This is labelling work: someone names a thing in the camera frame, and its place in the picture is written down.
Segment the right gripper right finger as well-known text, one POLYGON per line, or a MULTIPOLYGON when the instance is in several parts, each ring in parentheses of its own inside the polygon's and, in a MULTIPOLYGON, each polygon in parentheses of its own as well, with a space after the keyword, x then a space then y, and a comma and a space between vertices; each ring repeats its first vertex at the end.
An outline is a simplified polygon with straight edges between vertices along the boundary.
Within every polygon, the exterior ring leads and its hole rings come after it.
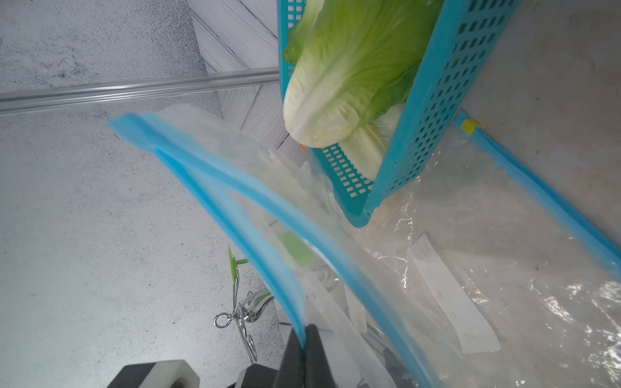
POLYGON ((315 324, 305 328, 304 386, 305 388, 336 388, 320 331, 315 324))

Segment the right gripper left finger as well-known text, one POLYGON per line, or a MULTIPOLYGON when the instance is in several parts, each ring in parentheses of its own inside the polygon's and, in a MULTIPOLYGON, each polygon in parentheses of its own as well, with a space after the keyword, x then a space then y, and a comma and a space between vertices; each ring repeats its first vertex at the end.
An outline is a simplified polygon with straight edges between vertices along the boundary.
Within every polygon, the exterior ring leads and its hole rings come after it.
POLYGON ((300 344, 296 332, 291 330, 273 388, 302 388, 304 383, 304 347, 300 344))

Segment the chinese cabbage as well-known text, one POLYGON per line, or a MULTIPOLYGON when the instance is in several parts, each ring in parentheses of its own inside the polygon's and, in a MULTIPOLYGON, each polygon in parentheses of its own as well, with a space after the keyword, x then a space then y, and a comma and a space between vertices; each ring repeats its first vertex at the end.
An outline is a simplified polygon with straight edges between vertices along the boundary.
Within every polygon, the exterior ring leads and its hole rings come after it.
POLYGON ((284 123, 296 142, 324 148, 409 94, 441 1, 308 1, 288 33, 294 72, 284 123))
POLYGON ((375 121, 355 129, 338 143, 344 155, 365 178, 375 181, 405 103, 398 103, 375 121))

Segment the teal plastic basket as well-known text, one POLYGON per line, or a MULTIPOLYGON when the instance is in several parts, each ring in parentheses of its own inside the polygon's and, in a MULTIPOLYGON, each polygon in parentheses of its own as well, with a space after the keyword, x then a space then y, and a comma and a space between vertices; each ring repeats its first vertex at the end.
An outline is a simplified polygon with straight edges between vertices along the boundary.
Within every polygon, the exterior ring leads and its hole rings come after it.
MULTIPOLYGON (((278 3, 281 93, 294 72, 282 53, 308 1, 278 3)), ((307 149, 332 182, 348 221, 365 226, 373 211, 423 170, 517 6, 515 0, 441 1, 443 7, 375 181, 365 178, 338 143, 307 149)))

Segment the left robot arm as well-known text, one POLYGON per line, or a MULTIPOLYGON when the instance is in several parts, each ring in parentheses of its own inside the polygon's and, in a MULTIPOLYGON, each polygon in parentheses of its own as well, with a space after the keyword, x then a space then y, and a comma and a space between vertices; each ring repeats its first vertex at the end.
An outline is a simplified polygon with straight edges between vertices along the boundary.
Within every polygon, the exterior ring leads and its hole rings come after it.
MULTIPOLYGON (((277 375, 275 369, 254 364, 243 369, 235 378, 230 378, 225 387, 272 387, 277 375)), ((108 388, 200 386, 199 376, 183 360, 126 365, 108 384, 108 388)))

